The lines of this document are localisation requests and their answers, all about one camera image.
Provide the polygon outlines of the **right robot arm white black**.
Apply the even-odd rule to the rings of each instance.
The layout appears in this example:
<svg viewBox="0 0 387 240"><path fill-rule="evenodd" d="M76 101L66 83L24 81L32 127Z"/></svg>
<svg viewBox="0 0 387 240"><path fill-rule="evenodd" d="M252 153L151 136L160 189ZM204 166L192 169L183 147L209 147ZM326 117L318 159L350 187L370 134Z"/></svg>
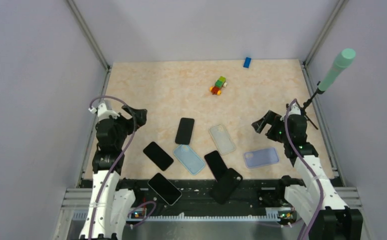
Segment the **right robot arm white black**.
<svg viewBox="0 0 387 240"><path fill-rule="evenodd" d="M291 109L285 116L269 110L251 124L259 134L270 126L266 137L283 144L285 156L303 181L294 183L283 176L275 201L281 206L290 204L303 220L300 240L359 240L363 216L340 197L325 174L317 150L307 140L308 121L301 110Z"/></svg>

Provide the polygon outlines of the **clear beige phone case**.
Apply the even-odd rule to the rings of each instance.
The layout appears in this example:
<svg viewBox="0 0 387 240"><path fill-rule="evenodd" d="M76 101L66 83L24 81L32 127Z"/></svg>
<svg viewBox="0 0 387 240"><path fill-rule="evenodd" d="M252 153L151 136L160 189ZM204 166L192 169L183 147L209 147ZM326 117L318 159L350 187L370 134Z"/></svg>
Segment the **clear beige phone case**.
<svg viewBox="0 0 387 240"><path fill-rule="evenodd" d="M224 156L236 150L236 146L224 125L212 126L208 131L216 145L217 151L221 155Z"/></svg>

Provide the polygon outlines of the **light blue phone case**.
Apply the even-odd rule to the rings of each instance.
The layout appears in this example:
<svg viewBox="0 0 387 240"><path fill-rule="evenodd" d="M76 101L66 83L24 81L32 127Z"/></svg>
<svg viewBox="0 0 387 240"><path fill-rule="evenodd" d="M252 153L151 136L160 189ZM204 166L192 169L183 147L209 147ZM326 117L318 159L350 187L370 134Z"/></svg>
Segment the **light blue phone case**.
<svg viewBox="0 0 387 240"><path fill-rule="evenodd" d="M173 150L173 154L193 176L197 175L206 165L205 161L189 145L179 145Z"/></svg>

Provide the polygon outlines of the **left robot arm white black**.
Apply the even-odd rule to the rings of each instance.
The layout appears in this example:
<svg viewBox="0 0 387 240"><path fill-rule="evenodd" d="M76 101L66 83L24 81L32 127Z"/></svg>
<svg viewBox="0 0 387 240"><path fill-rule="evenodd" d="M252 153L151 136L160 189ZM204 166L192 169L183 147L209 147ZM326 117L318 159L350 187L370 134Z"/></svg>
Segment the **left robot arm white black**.
<svg viewBox="0 0 387 240"><path fill-rule="evenodd" d="M146 109L123 105L131 117L112 109L107 100L89 111L97 116L96 151L92 160L92 194L88 214L79 234L80 240L120 240L131 207L140 204L142 193L133 188L118 189L125 151L136 130L146 124Z"/></svg>

